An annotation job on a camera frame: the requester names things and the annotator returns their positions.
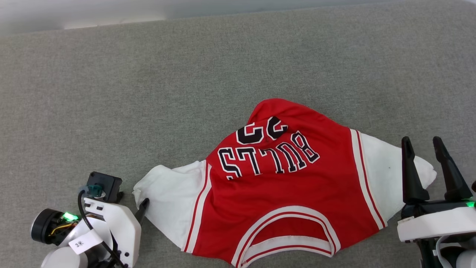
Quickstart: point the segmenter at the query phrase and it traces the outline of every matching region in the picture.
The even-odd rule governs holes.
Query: red stripe
[[[185,252],[187,251],[188,244],[190,243],[190,237],[192,236],[193,225],[195,224],[195,214],[197,213],[198,200],[200,200],[200,196],[203,194],[203,191],[205,191],[205,188],[207,187],[207,182],[208,182],[208,164],[207,162],[205,162],[205,183],[203,184],[203,188],[198,194],[197,201],[195,202],[195,208],[193,209],[192,224],[190,225],[190,231],[188,232],[187,243],[185,244],[185,248],[183,250]]]
[[[285,215],[285,214],[289,214],[289,215],[303,215],[303,216],[308,216],[308,217],[311,217],[311,218],[314,218],[314,219],[317,219],[319,220],[319,222],[322,223],[322,225],[324,226],[327,234],[329,234],[329,238],[330,238],[330,243],[332,245],[332,247],[334,248],[334,252],[336,251],[336,245],[334,244],[334,240],[332,240],[332,236],[330,235],[330,232],[329,230],[327,229],[327,226],[326,224],[324,224],[324,222],[322,221],[322,219],[316,217],[316,216],[313,216],[313,215],[309,215],[309,214],[306,214],[306,213],[301,213],[301,212],[294,212],[294,211],[288,211],[288,212],[281,212],[281,213],[278,213],[272,217],[270,217],[269,219],[265,220],[264,222],[262,222],[252,233],[251,235],[248,237],[248,239],[246,240],[245,242],[245,245],[243,246],[243,248],[241,249],[240,251],[240,254],[238,255],[238,263],[235,265],[237,268],[241,267],[241,265],[239,265],[240,263],[240,260],[241,260],[241,255],[243,254],[243,251],[245,250],[245,247],[246,245],[248,244],[249,240],[251,239],[251,237],[256,233],[256,231],[258,229],[260,229],[264,224],[266,224],[268,221],[278,217],[278,216],[281,216],[281,215]]]
[[[322,251],[322,252],[325,252],[325,253],[328,253],[328,254],[332,254],[331,252],[329,252],[327,250],[323,250],[323,249],[318,248],[318,247],[312,247],[312,246],[306,246],[306,245],[290,245],[290,246],[275,247],[275,248],[265,250],[263,252],[260,252],[256,255],[250,257],[249,259],[246,260],[246,262],[249,262],[250,260],[254,259],[255,257],[257,257],[259,255],[263,255],[263,254],[266,254],[266,253],[274,251],[274,250],[280,250],[280,249],[283,249],[283,248],[290,248],[290,247],[304,247],[304,248],[310,248],[310,249],[314,249],[314,250],[317,250],[317,251]]]
[[[382,216],[380,215],[377,206],[375,205],[374,199],[370,193],[370,188],[368,186],[368,181],[367,181],[367,173],[365,171],[365,164],[364,164],[364,154],[362,153],[362,144],[360,143],[360,133],[357,131],[357,139],[358,139],[358,147],[360,151],[360,161],[362,161],[362,169],[364,170],[364,178],[365,178],[365,186],[367,187],[367,192],[368,196],[370,197],[370,201],[372,201],[372,206],[374,207],[375,212],[377,213],[378,219],[380,219],[380,222],[382,223],[382,226],[385,227],[385,221],[382,219]]]

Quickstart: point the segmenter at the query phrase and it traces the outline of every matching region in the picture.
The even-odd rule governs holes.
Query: red jersey
[[[428,186],[433,167],[415,163]],[[294,249],[331,257],[403,205],[398,148],[282,99],[258,104],[206,160],[154,169],[134,187],[138,204],[152,199],[147,217],[183,251],[237,268]]]

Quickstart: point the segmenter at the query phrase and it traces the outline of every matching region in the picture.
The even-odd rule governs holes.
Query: yellow wire
[[[53,231],[51,231],[50,236],[52,236],[55,233],[56,230],[61,229],[61,228],[67,228],[67,227],[70,227],[71,225],[73,225],[73,224],[71,223],[71,224],[61,225],[61,226],[58,226],[58,227],[54,228]]]

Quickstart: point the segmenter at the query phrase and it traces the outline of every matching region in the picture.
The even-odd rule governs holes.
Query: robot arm
[[[134,215],[117,204],[122,197],[121,182],[120,178],[93,172],[78,196],[81,216],[52,209],[37,216],[31,228],[33,240],[58,246],[45,257],[41,268],[131,268],[136,264],[140,225],[149,200],[144,200]],[[96,237],[94,241],[88,240],[90,232]]]
[[[429,201],[416,173],[410,139],[402,139],[405,206],[398,222],[398,236],[401,241],[418,245],[422,268],[475,268],[476,247],[470,242],[476,237],[473,194],[441,138],[434,137],[433,145],[443,169],[446,193],[444,200]]]

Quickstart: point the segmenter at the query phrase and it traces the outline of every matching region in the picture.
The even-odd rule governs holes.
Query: black cable
[[[88,218],[86,217],[86,214],[84,213],[84,209],[83,209],[83,204],[82,204],[82,200],[81,198],[83,197],[83,194],[85,193],[86,191],[84,190],[81,190],[79,192],[79,195],[78,195],[78,208],[79,208],[79,213],[81,214],[81,218],[84,219],[84,223],[86,223],[86,225],[88,226],[88,228],[90,230],[92,230],[92,225],[91,223],[89,222]],[[108,246],[108,244],[106,244],[106,242],[102,241],[101,242],[101,245],[111,254],[111,257],[117,262],[117,264],[119,264],[122,268],[127,268],[127,266],[125,266],[121,260],[119,259],[119,257],[116,255],[116,253],[114,253],[114,251],[112,251],[112,249]]]

